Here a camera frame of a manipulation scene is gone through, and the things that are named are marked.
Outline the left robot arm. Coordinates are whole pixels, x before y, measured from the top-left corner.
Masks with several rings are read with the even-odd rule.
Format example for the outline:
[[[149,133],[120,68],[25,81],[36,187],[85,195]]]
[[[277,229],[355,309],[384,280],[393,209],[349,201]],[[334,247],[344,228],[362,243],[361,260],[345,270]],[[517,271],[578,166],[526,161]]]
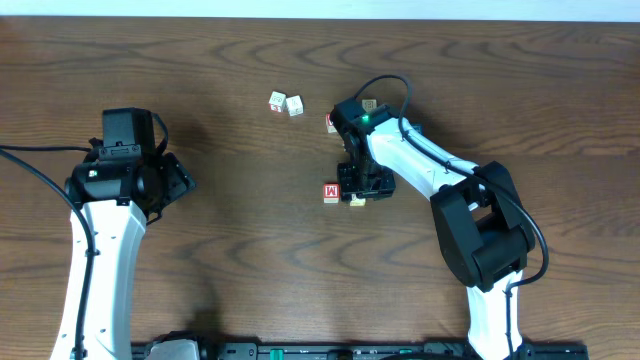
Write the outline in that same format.
[[[196,187],[146,109],[109,109],[103,137],[65,182],[72,257],[54,359],[130,359],[140,243],[163,210]]]

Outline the red M letter block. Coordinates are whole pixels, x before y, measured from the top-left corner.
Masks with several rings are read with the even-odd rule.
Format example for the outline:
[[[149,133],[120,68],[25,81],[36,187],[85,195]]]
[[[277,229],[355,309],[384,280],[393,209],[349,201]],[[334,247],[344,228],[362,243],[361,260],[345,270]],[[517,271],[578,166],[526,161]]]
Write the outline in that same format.
[[[323,185],[323,202],[325,204],[337,204],[340,202],[340,186],[337,183]]]

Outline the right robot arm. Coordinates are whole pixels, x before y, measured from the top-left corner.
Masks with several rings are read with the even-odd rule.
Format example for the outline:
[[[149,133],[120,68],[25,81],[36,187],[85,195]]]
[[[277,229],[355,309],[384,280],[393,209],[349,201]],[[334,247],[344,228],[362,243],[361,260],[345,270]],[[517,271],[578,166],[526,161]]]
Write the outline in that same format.
[[[468,341],[483,359],[506,359],[522,344],[517,289],[528,253],[544,244],[508,170],[478,166],[426,139],[395,109],[366,111],[349,98],[328,115],[349,159],[337,167],[339,194],[355,204],[383,199],[401,176],[431,205],[441,254],[467,288]]]

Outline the cream picture block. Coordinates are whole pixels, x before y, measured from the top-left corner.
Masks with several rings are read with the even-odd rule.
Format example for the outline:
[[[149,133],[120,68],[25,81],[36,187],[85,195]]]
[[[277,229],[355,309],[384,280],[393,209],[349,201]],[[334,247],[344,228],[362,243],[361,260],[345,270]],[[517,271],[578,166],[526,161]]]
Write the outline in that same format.
[[[354,198],[349,202],[351,207],[362,207],[366,205],[365,199]]]

